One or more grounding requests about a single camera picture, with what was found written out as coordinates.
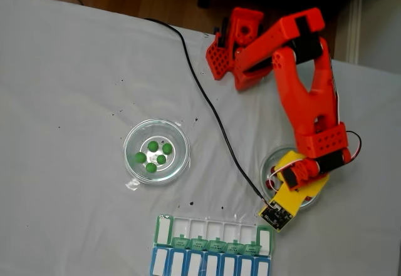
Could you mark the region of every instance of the glass petri dish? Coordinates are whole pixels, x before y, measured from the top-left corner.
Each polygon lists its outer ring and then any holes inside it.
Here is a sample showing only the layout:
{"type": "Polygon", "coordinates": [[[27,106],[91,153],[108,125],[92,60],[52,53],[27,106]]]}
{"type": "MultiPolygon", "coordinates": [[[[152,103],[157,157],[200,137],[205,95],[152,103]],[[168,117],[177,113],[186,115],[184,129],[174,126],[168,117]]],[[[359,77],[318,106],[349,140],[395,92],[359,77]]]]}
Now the glass petri dish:
{"type": "MultiPolygon", "coordinates": [[[[268,188],[266,185],[266,181],[271,174],[271,168],[276,166],[278,161],[289,151],[296,151],[296,148],[293,146],[279,146],[278,148],[275,148],[268,156],[266,156],[262,162],[260,181],[264,196],[267,198],[267,201],[271,200],[276,194],[276,192],[273,189],[268,188]]],[[[282,182],[278,179],[278,177],[275,176],[271,177],[270,180],[273,181],[275,189],[278,190],[282,182]]],[[[304,209],[310,206],[316,201],[318,197],[319,194],[317,194],[317,196],[315,197],[306,198],[302,203],[300,209],[304,209]]]]}
{"type": "Polygon", "coordinates": [[[189,163],[189,140],[182,130],[171,121],[152,119],[135,126],[124,142],[124,162],[128,172],[142,183],[165,184],[177,178],[187,168],[189,163]],[[159,144],[157,151],[148,149],[148,144],[156,141],[159,144]],[[166,155],[162,151],[164,144],[170,143],[172,151],[166,155]],[[144,163],[135,162],[136,153],[146,155],[144,163]],[[166,162],[159,164],[157,157],[164,155],[166,162]],[[156,172],[146,170],[148,163],[154,163],[156,172]]]}

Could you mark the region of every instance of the green label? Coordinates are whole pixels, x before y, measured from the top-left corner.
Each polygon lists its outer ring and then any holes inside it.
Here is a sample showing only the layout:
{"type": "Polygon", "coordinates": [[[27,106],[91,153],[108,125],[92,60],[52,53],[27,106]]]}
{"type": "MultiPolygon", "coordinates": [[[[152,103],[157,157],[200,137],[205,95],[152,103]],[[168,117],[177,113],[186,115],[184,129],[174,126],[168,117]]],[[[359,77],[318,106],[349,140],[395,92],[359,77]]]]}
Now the green label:
{"type": "Polygon", "coordinates": [[[260,245],[245,245],[242,249],[241,254],[248,255],[248,256],[255,256],[259,254],[259,251],[262,246],[260,245]]]}
{"type": "Polygon", "coordinates": [[[244,247],[241,243],[228,243],[224,248],[224,252],[227,254],[238,254],[244,247]]]}
{"type": "Polygon", "coordinates": [[[189,248],[191,250],[203,251],[206,248],[206,244],[207,244],[207,240],[193,238],[192,240],[190,240],[189,248]]]}
{"type": "Polygon", "coordinates": [[[220,240],[211,240],[209,244],[207,244],[206,250],[211,252],[222,252],[225,246],[225,242],[220,240]]]}
{"type": "Polygon", "coordinates": [[[188,247],[190,240],[188,238],[174,237],[172,246],[177,249],[185,249],[188,247]]]}

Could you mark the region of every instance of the green bead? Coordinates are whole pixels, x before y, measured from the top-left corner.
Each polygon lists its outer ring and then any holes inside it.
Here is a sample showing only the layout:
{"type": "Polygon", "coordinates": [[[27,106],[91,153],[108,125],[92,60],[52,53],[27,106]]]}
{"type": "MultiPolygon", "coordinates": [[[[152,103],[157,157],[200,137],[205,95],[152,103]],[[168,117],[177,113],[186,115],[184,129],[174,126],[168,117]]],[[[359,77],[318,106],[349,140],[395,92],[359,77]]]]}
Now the green bead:
{"type": "Polygon", "coordinates": [[[157,167],[156,167],[156,165],[154,164],[154,163],[148,163],[147,165],[146,165],[146,170],[149,172],[149,173],[154,173],[156,170],[157,170],[157,167]]]}
{"type": "Polygon", "coordinates": [[[156,158],[156,160],[157,160],[157,163],[158,163],[159,165],[163,165],[163,164],[165,163],[165,156],[164,156],[164,155],[159,155],[159,156],[156,158]]]}
{"type": "Polygon", "coordinates": [[[150,143],[148,143],[148,149],[151,152],[156,152],[159,149],[159,144],[152,140],[150,143]]]}
{"type": "Polygon", "coordinates": [[[142,152],[138,152],[137,154],[135,154],[134,160],[137,163],[144,163],[146,161],[146,155],[142,152]]]}
{"type": "Polygon", "coordinates": [[[173,146],[169,143],[165,143],[163,145],[163,153],[165,153],[166,155],[171,154],[171,152],[173,152],[173,146]]]}

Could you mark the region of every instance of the table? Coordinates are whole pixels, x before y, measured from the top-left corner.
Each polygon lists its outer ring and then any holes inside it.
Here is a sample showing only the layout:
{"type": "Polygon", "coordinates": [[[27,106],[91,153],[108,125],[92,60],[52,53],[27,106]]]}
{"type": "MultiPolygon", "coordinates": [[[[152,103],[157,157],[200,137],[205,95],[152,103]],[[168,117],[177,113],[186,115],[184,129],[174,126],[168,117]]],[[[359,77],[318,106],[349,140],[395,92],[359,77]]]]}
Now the table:
{"type": "MultiPolygon", "coordinates": [[[[0,15],[1,275],[148,275],[158,214],[261,222],[261,201],[234,166],[175,33],[51,0],[0,0],[0,15]],[[189,174],[164,187],[130,183],[123,164],[127,133],[153,117],[178,123],[191,144],[189,174]]],[[[293,142],[274,77],[238,93],[231,75],[214,81],[209,71],[213,35],[180,31],[260,187],[263,158],[293,142]]],[[[401,77],[336,61],[333,70],[341,120],[362,136],[362,151],[276,235],[272,275],[395,275],[401,77]]],[[[310,83],[313,65],[298,71],[310,83]]]]}

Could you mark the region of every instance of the yellow circuit board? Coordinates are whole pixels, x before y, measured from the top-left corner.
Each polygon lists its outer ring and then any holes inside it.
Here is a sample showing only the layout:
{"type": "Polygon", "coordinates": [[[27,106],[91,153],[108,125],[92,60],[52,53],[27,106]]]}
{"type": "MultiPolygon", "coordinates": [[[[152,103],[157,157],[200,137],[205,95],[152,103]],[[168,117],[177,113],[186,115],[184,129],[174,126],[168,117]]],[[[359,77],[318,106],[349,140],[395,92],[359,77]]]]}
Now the yellow circuit board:
{"type": "MultiPolygon", "coordinates": [[[[276,168],[281,168],[288,163],[302,159],[305,156],[294,151],[289,151],[279,160],[276,168]]],[[[310,185],[290,191],[283,179],[281,172],[277,176],[283,184],[280,186],[277,194],[270,200],[259,215],[264,218],[278,232],[297,214],[302,202],[306,197],[315,197],[324,187],[329,179],[329,174],[310,185]]]]}

